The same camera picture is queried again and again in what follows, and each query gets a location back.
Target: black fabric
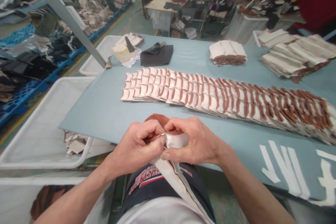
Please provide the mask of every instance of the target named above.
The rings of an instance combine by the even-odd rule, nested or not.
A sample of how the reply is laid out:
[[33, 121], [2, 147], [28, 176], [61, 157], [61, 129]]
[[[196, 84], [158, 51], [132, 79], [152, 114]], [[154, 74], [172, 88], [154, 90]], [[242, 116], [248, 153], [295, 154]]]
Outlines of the black fabric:
[[[158, 197], [180, 198], [180, 196], [176, 193], [176, 191], [171, 187], [171, 185], [167, 182], [165, 178], [159, 179], [159, 177], [161, 176], [160, 172], [154, 176], [151, 176], [151, 172], [147, 172], [145, 174], [143, 173], [144, 171], [146, 171], [146, 169], [152, 166], [153, 166], [152, 164], [147, 164], [131, 175], [131, 178], [126, 188], [126, 196], [121, 206], [119, 215], [117, 216], [116, 222], [118, 222], [118, 220], [133, 206], [140, 204], [144, 201], [149, 201]], [[214, 211], [212, 209], [209, 196], [203, 184], [202, 177], [198, 173], [196, 167], [191, 164], [180, 163], [180, 168], [182, 174], [188, 181], [190, 188], [192, 189], [193, 193], [195, 194], [200, 204], [203, 206], [209, 218], [214, 223], [216, 223], [215, 214], [213, 213]], [[137, 186], [136, 188], [134, 188], [133, 185], [136, 182], [137, 177], [141, 175], [141, 173], [143, 173], [147, 179], [150, 178], [152, 181], [150, 183], [145, 184], [144, 186], [141, 187]]]
[[166, 2], [164, 5], [164, 9], [173, 9], [174, 11], [180, 11], [182, 9], [182, 6], [178, 3], [170, 3]]
[[57, 69], [57, 66], [55, 66], [53, 63], [43, 59], [40, 55], [32, 51], [21, 53], [16, 59], [18, 61], [34, 65], [35, 67], [43, 69], [48, 73], [52, 73]]
[[173, 50], [173, 45], [164, 45], [163, 47], [160, 47], [160, 43], [156, 43], [151, 48], [141, 52], [140, 64], [143, 67], [167, 65], [173, 55]]

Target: fanned fabric pieces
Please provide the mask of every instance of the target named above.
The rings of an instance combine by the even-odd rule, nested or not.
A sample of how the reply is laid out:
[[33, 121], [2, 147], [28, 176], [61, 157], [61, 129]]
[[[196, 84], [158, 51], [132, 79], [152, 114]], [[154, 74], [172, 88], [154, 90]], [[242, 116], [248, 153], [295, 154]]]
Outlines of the fanned fabric pieces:
[[[161, 114], [153, 114], [148, 117], [145, 121], [150, 119], [156, 119], [159, 121], [161, 126], [164, 128], [166, 123], [169, 121], [169, 118]], [[145, 143], [149, 144], [154, 141], [156, 138], [161, 138], [161, 141], [164, 143], [164, 149], [168, 148], [182, 148], [189, 143], [189, 137], [187, 134], [182, 131], [172, 131], [167, 132], [159, 136], [153, 136], [151, 139], [146, 139]], [[202, 207], [201, 203], [196, 198], [192, 189], [186, 178], [181, 173], [179, 163], [162, 160], [160, 157], [155, 158], [151, 161], [154, 164], [167, 182], [172, 186], [172, 188], [177, 192], [177, 194], [186, 201], [190, 207], [197, 213], [206, 224], [213, 224], [214, 222], [209, 218], [206, 211]]]
[[292, 38], [277, 31], [263, 33], [259, 37], [259, 40], [272, 46], [272, 50], [260, 61], [279, 77], [292, 78], [298, 83], [304, 75], [316, 72], [336, 58], [336, 46], [324, 41], [318, 34], [301, 38], [295, 35], [295, 41], [291, 43]]
[[247, 61], [241, 44], [231, 40], [221, 40], [210, 47], [210, 59], [218, 66], [242, 65]]
[[263, 88], [150, 67], [127, 73], [122, 93], [123, 101], [164, 101], [213, 116], [295, 131], [336, 145], [336, 109], [304, 90]]

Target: white fabric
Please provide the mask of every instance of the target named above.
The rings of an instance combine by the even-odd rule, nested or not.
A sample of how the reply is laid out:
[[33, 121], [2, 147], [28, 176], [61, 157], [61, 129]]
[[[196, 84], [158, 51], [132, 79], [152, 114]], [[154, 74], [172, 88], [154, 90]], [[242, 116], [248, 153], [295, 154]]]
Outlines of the white fabric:
[[159, 197], [135, 205], [117, 222], [131, 223], [204, 224], [201, 217], [183, 199], [176, 197]]
[[[166, 138], [168, 148], [182, 148], [189, 143], [188, 135], [183, 133], [180, 135], [171, 135], [169, 133], [162, 134]], [[206, 211], [191, 190], [188, 181], [180, 170], [179, 163], [162, 160], [160, 157], [152, 160], [152, 163], [159, 169], [161, 174], [177, 192], [177, 194], [185, 200], [190, 208], [202, 217], [206, 224], [212, 224]]]

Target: table surface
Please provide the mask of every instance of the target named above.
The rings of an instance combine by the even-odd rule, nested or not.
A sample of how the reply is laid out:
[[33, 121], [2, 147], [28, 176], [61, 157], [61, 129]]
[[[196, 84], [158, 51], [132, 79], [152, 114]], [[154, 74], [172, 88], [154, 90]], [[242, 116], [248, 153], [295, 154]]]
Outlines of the table surface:
[[[303, 89], [326, 98], [331, 104], [336, 105], [336, 71], [333, 70], [336, 67], [336, 61], [331, 62], [329, 66], [318, 72], [304, 77], [300, 84], [294, 84], [290, 79], [278, 78], [261, 64], [259, 58], [268, 51], [268, 48], [244, 46], [248, 61], [243, 66], [217, 67], [210, 61], [209, 45], [212, 44], [211, 42], [142, 36], [145, 39], [140, 46], [142, 50], [151, 47], [156, 42], [165, 41], [168, 45], [174, 45], [172, 59], [166, 67], [177, 72], [198, 73], [213, 78], [221, 77], [257, 84], [265, 88], [275, 85], [279, 88]], [[316, 149], [336, 155], [336, 146], [328, 146], [297, 133], [243, 120], [215, 117], [183, 106], [162, 102], [120, 101], [122, 89], [125, 86], [126, 72], [136, 72], [141, 69], [140, 62], [138, 61], [132, 69], [124, 68], [114, 56], [110, 58], [110, 62], [112, 68], [96, 77], [69, 111], [59, 126], [60, 128], [118, 143], [132, 122], [142, 122], [153, 113], [179, 118], [197, 116], [216, 135], [234, 148], [243, 164], [264, 184], [288, 190], [287, 182], [280, 171], [268, 141], [273, 140], [280, 152], [280, 145], [293, 148], [296, 151], [311, 197], [317, 200], [326, 198], [325, 188], [318, 181], [318, 177], [322, 177], [322, 171], [321, 158], [316, 154]], [[281, 182], [274, 184], [262, 173], [261, 169], [267, 167], [259, 145], [266, 146]], [[328, 161], [332, 165], [333, 177], [336, 177], [336, 163]], [[219, 167], [212, 164], [202, 165], [219, 170]]]
[[145, 6], [145, 8], [148, 8], [148, 9], [155, 9], [155, 10], [158, 10], [158, 11], [167, 11], [167, 12], [177, 12], [173, 9], [165, 9], [164, 8], [164, 5], [167, 3], [167, 2], [173, 2], [172, 0], [152, 0], [149, 4], [147, 4]]

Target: white cloth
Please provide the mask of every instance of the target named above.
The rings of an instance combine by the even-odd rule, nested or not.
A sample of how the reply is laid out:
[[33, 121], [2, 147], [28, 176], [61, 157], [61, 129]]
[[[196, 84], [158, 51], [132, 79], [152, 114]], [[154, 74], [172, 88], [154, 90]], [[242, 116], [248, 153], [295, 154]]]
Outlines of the white cloth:
[[135, 205], [117, 222], [131, 223], [204, 224], [202, 218], [183, 199], [176, 197], [159, 197]]

